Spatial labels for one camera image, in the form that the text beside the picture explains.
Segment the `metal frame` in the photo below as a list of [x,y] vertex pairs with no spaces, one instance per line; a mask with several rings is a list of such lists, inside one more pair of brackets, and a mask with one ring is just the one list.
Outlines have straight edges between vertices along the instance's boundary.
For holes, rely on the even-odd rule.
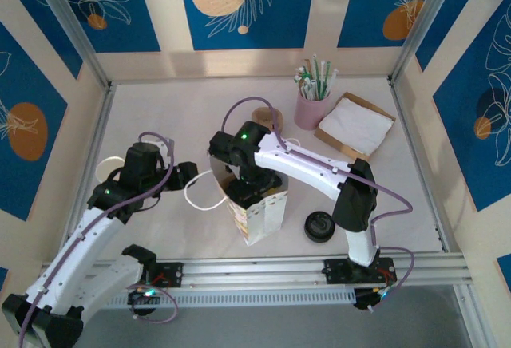
[[[65,234],[63,235],[62,247],[67,240],[68,234],[77,226],[77,222],[81,218],[81,213],[85,208],[85,200],[92,182],[94,166],[97,163],[107,120],[110,109],[112,108],[115,88],[110,88],[111,81],[109,81],[105,71],[101,67],[101,63],[97,60],[89,39],[81,28],[80,23],[67,1],[46,1],[77,52],[84,60],[84,63],[91,69],[97,83],[105,90],[101,112],[97,119],[94,136],[89,147],[89,155],[81,174],[81,183],[76,193],[76,200],[66,225]],[[402,47],[402,53],[396,62],[394,70],[389,76],[390,88],[398,109],[398,115],[405,129],[406,139],[410,144],[414,162],[421,177],[422,186],[437,220],[440,240],[446,251],[445,253],[416,254],[414,270],[405,282],[405,285],[452,285],[456,291],[460,310],[465,319],[466,328],[473,345],[477,347],[493,347],[495,346],[495,341],[493,340],[493,336],[489,331],[486,321],[481,315],[477,297],[473,292],[472,279],[468,267],[466,266],[463,255],[459,252],[459,247],[456,244],[452,229],[447,221],[445,210],[442,206],[438,205],[439,202],[435,199],[434,192],[430,188],[431,182],[433,181],[429,173],[427,159],[425,158],[425,150],[418,136],[418,130],[414,122],[410,119],[409,114],[404,109],[402,98],[399,96],[398,92],[395,91],[396,82],[402,76],[410,59],[414,56],[416,49],[426,35],[427,30],[430,28],[443,2],[444,0],[427,0],[427,3],[410,31],[410,35]],[[406,270],[410,264],[410,258],[407,255],[389,256],[394,258],[398,276],[402,277],[404,270]],[[183,284],[186,288],[177,290],[177,292],[180,292],[180,295],[184,296],[182,300],[183,303],[192,305],[200,303],[200,301],[196,301],[197,299],[204,300],[204,293],[212,295],[216,291],[215,296],[218,295],[220,297],[217,298],[213,296],[213,298],[208,299],[224,299],[225,295],[234,292],[239,295],[242,291],[243,293],[247,293],[249,298],[244,298],[245,303],[241,305],[256,306],[261,304],[247,301],[247,299],[254,299],[251,298],[251,296],[254,294],[257,295],[261,293],[261,291],[274,291],[273,293],[276,294],[277,299],[284,301],[284,303],[289,303],[285,296],[295,293],[293,291],[301,291],[300,293],[302,295],[305,294],[306,297],[310,295],[313,298],[316,296],[315,299],[319,299],[320,296],[318,296],[318,294],[324,291],[334,291],[335,293],[337,290],[338,294],[344,291],[345,297],[342,301],[339,300],[339,297],[336,298],[335,295],[331,294],[325,295],[328,298],[326,301],[342,303],[346,301],[346,299],[349,299],[348,292],[352,291],[353,287],[327,285],[325,276],[321,274],[323,260],[332,257],[333,256],[304,256],[295,258],[185,260],[183,262]],[[89,273],[88,279],[91,279],[100,271],[108,268],[111,263],[110,261],[98,261]]]

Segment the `black lid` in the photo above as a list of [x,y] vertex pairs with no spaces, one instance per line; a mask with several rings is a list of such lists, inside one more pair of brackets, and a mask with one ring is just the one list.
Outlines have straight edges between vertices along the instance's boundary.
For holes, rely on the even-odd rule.
[[335,223],[323,211],[312,212],[305,220],[305,234],[316,243],[325,243],[334,235]]

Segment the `white napkin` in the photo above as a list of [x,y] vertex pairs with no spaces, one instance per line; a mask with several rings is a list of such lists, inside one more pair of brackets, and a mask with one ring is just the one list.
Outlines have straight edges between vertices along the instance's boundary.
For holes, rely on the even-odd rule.
[[319,128],[346,146],[369,156],[394,122],[382,114],[343,98],[319,123]]

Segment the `paper bag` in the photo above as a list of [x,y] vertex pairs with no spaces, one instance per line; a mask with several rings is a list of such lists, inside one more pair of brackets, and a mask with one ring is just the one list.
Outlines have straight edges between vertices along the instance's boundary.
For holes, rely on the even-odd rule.
[[[224,188],[228,186],[229,182],[236,179],[236,176],[226,169],[225,163],[215,158],[210,157],[210,165],[218,188],[225,196]],[[266,238],[282,227],[287,202],[288,178],[278,172],[277,175],[282,180],[282,186],[270,190],[259,203],[253,204],[246,210],[229,198],[225,200],[234,223],[248,246]]]

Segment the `purple cable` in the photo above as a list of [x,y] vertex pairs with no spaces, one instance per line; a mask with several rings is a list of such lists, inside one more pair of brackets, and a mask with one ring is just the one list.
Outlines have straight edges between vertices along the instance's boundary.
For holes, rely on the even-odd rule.
[[[87,233],[90,231],[92,227],[94,227],[100,220],[108,216],[110,213],[118,210],[119,208],[123,208],[125,205],[135,203],[138,200],[143,200],[146,198],[149,198],[153,195],[154,192],[159,190],[163,187],[163,185],[167,182],[168,178],[170,178],[170,175],[172,174],[172,169],[174,167],[174,150],[172,150],[172,146],[170,142],[168,142],[165,138],[163,138],[160,134],[156,134],[155,132],[143,132],[141,135],[138,136],[138,141],[141,142],[142,138],[144,136],[155,136],[159,140],[161,140],[165,146],[168,148],[168,154],[170,155],[170,165],[168,166],[167,174],[165,174],[165,177],[160,181],[159,184],[148,190],[147,192],[144,192],[138,196],[133,197],[132,199],[125,200],[124,202],[120,202],[119,204],[116,204],[115,206],[112,206],[108,210],[102,212],[100,215],[98,215],[90,224],[84,228],[83,232],[81,233],[83,237],[87,235]],[[53,271],[51,271],[48,274],[48,277],[46,278],[46,281],[42,284],[44,288],[47,288],[50,284],[55,275],[60,271],[62,266],[64,265],[65,261],[69,258],[71,253],[74,251],[74,249],[77,247],[77,245],[82,241],[82,239],[76,238],[73,243],[69,246],[67,251],[62,255],[58,263],[55,265],[55,268]],[[30,305],[29,310],[26,313],[25,318],[23,319],[22,328],[19,331],[19,339],[18,339],[18,348],[23,348],[23,340],[25,340],[25,334],[29,326],[30,319],[32,318],[32,314],[35,311],[36,306],[41,301],[41,298],[44,294],[42,292],[38,292],[38,294],[35,296],[34,301]]]
[[145,290],[159,291],[163,295],[167,296],[170,299],[170,301],[174,304],[174,313],[169,318],[165,318],[165,319],[162,319],[162,320],[151,320],[150,318],[143,318],[143,317],[135,314],[135,303],[137,301],[134,301],[132,303],[132,305],[131,305],[130,310],[131,310],[131,313],[133,314],[133,316],[137,317],[137,320],[141,320],[143,322],[149,322],[151,324],[165,324],[167,322],[171,322],[174,318],[176,318],[177,311],[178,311],[179,308],[177,306],[176,300],[167,291],[165,291],[165,290],[163,290],[161,288],[155,287],[155,286],[148,286],[148,285],[144,285],[144,284],[133,284],[133,285],[129,286],[127,289],[129,289],[129,290],[136,290],[137,288],[144,288]]
[[[246,101],[261,101],[264,104],[266,104],[268,106],[268,108],[270,109],[270,111],[271,111],[271,118],[273,119],[273,123],[277,123],[276,111],[275,111],[275,109],[273,108],[273,106],[271,105],[271,103],[269,101],[267,101],[266,99],[264,99],[262,97],[247,97],[247,98],[244,98],[244,99],[241,99],[241,100],[237,101],[227,111],[227,113],[225,114],[224,120],[222,121],[222,131],[225,130],[225,124],[227,123],[227,119],[228,119],[229,115],[231,115],[232,111],[236,107],[238,107],[239,105],[241,105],[242,103],[244,103]],[[312,162],[314,164],[317,164],[317,165],[319,165],[321,167],[324,167],[324,168],[328,168],[328,169],[335,168],[334,166],[331,166],[328,163],[323,162],[322,160],[317,160],[317,159],[315,159],[312,156],[308,156],[308,155],[302,154],[301,152],[295,151],[292,148],[290,148],[283,141],[282,137],[280,136],[280,132],[279,132],[279,130],[276,127],[274,128],[274,133],[275,133],[275,136],[277,137],[277,141],[279,142],[280,146],[282,148],[284,148],[285,150],[287,150],[289,153],[291,153],[293,155],[296,155],[296,156],[299,156],[299,157],[301,157],[301,158],[303,158],[305,160],[308,160],[308,161],[310,161],[310,162]],[[374,229],[374,224],[376,222],[378,222],[379,220],[381,220],[383,218],[386,218],[388,216],[408,214],[408,213],[410,213],[410,212],[412,212],[414,210],[414,207],[412,206],[412,204],[408,200],[406,200],[405,198],[400,196],[397,192],[394,192],[394,191],[392,191],[392,190],[390,190],[388,188],[385,188],[385,187],[381,186],[380,184],[377,184],[377,183],[373,182],[372,180],[368,180],[366,178],[362,178],[361,176],[355,175],[355,174],[353,174],[351,172],[345,172],[343,170],[338,170],[337,172],[341,173],[342,175],[346,176],[347,178],[351,178],[351,179],[357,180],[357,181],[359,181],[361,183],[364,183],[364,184],[366,184],[366,185],[368,185],[368,186],[370,186],[372,188],[376,188],[377,190],[379,190],[381,192],[385,192],[387,195],[390,195],[393,198],[395,198],[396,200],[399,200],[400,202],[405,204],[405,206],[406,206],[405,209],[385,212],[385,213],[383,213],[381,215],[375,216],[371,220],[371,222],[370,222],[371,241],[372,241],[373,245],[375,245],[375,246],[376,246],[376,231]],[[404,274],[404,276],[401,278],[401,280],[399,280],[398,284],[396,284],[395,289],[397,290],[398,288],[400,288],[402,286],[402,284],[405,282],[405,280],[408,279],[408,276],[410,276],[410,273],[411,273],[412,269],[414,268],[414,262],[415,262],[414,253],[411,250],[409,250],[408,248],[404,248],[404,247],[380,247],[380,249],[382,249],[382,250],[398,250],[398,251],[404,251],[404,252],[407,252],[407,253],[410,254],[410,266],[409,266],[408,270],[406,271],[406,273]]]

